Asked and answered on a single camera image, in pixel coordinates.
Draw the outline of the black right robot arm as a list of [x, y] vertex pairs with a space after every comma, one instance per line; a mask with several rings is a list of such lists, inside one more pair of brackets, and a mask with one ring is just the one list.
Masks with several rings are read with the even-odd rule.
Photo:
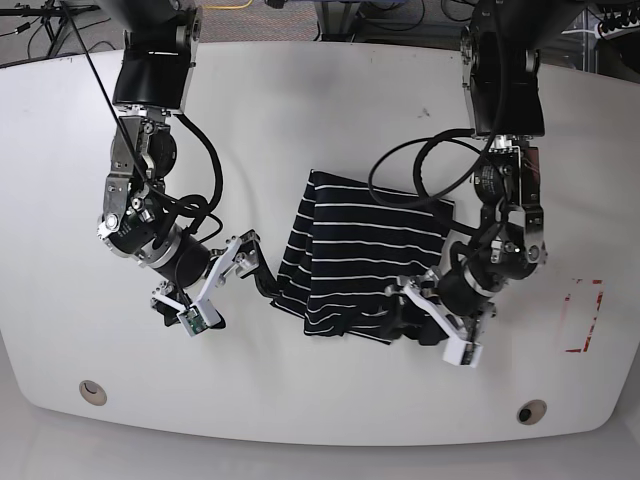
[[[124, 53], [112, 97], [116, 133], [106, 178], [98, 238], [115, 254], [158, 273], [151, 308], [167, 326], [190, 336], [221, 330], [226, 321], [211, 297], [230, 274], [253, 278], [259, 293], [276, 296], [276, 282], [249, 230], [222, 249], [206, 247], [196, 234], [216, 221], [223, 173], [212, 142], [185, 115], [196, 65], [202, 9], [192, 1], [102, 1], [124, 28]], [[175, 117], [204, 146], [213, 169], [213, 192], [174, 198], [166, 178], [177, 161], [167, 120]]]

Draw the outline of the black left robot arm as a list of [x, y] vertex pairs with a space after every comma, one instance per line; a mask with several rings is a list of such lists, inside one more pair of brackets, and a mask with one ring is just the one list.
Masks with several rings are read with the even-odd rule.
[[422, 167], [438, 145], [484, 142], [466, 172], [481, 203], [480, 224], [463, 227], [449, 249], [449, 268], [401, 276], [386, 288], [393, 301], [381, 336], [392, 341], [410, 326], [403, 311], [416, 307], [445, 334], [444, 360], [474, 367], [494, 297], [510, 282], [531, 276], [546, 260], [540, 203], [539, 152], [532, 140], [545, 133], [538, 71], [543, 46], [584, 8], [581, 1], [480, 1], [461, 34], [466, 129], [449, 129], [421, 141], [413, 163], [416, 205], [434, 210]]

